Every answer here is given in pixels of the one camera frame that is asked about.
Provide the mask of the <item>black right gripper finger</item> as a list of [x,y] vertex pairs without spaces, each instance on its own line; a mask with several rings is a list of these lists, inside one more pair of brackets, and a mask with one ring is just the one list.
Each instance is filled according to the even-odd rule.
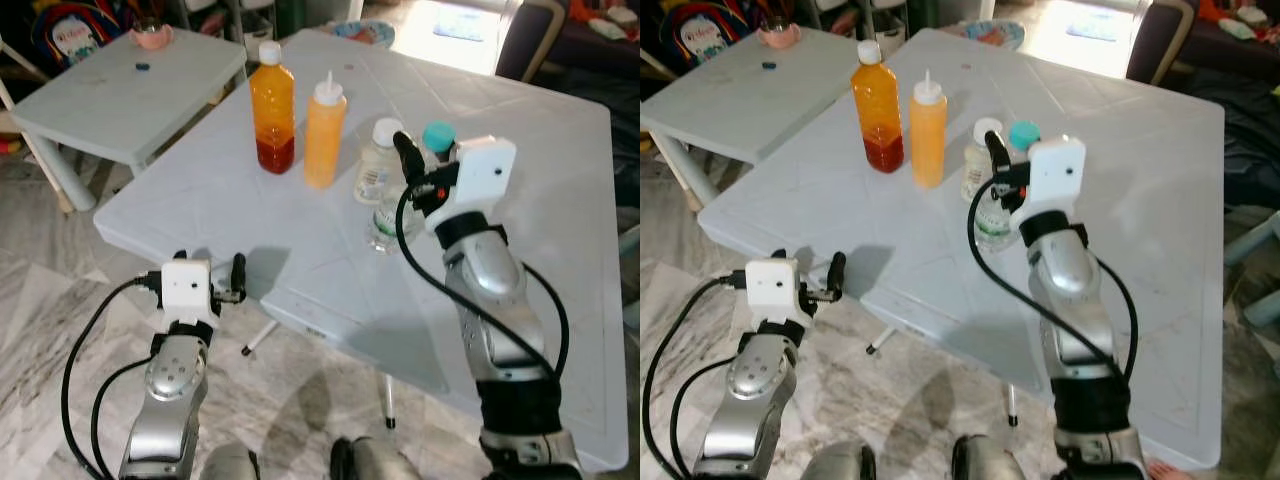
[[989,152],[993,183],[1010,183],[1012,161],[1004,137],[997,131],[987,131],[986,147]]
[[399,163],[408,188],[422,184],[426,177],[426,163],[424,156],[410,134],[403,131],[396,132],[393,145],[399,155]]

